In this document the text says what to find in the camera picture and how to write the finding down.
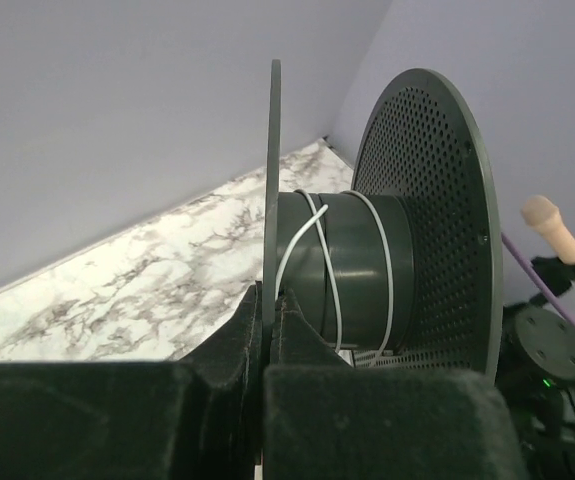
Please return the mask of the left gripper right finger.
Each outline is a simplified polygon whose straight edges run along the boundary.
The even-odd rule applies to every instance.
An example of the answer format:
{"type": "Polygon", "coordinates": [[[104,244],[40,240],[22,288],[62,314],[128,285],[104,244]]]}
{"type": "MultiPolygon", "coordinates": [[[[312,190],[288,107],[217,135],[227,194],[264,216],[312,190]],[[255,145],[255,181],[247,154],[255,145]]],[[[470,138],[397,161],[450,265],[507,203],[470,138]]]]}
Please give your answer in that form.
{"type": "Polygon", "coordinates": [[[501,394],[470,370],[350,367],[276,304],[263,379],[266,479],[525,479],[501,394]]]}

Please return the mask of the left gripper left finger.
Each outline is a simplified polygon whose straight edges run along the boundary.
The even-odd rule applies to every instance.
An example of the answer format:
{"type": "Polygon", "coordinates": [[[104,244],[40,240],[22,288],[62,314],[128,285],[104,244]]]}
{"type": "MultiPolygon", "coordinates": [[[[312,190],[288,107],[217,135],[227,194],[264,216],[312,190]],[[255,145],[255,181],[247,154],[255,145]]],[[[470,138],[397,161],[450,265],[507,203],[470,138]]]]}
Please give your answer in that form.
{"type": "Polygon", "coordinates": [[[0,363],[0,479],[250,479],[262,287],[179,360],[0,363]]]}

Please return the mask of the black filament spool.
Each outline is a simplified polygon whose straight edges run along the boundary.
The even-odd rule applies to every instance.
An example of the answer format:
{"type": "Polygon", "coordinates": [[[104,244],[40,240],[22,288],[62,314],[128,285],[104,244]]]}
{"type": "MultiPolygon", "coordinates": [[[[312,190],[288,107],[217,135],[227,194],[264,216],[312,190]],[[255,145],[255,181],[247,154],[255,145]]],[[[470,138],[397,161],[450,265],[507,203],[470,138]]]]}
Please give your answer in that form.
{"type": "Polygon", "coordinates": [[[279,187],[281,64],[271,65],[263,350],[280,297],[350,367],[470,370],[494,384],[502,254],[478,126],[442,74],[413,68],[378,98],[351,186],[279,187]]]}

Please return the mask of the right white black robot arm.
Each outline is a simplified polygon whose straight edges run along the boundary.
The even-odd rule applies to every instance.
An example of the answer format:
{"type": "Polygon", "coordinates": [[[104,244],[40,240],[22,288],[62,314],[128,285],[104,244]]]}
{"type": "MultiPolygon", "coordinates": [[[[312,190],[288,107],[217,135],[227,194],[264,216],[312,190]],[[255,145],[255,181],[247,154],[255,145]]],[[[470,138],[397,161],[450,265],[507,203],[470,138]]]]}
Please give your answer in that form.
{"type": "Polygon", "coordinates": [[[503,310],[496,387],[532,479],[575,479],[575,326],[530,303],[503,310]]]}

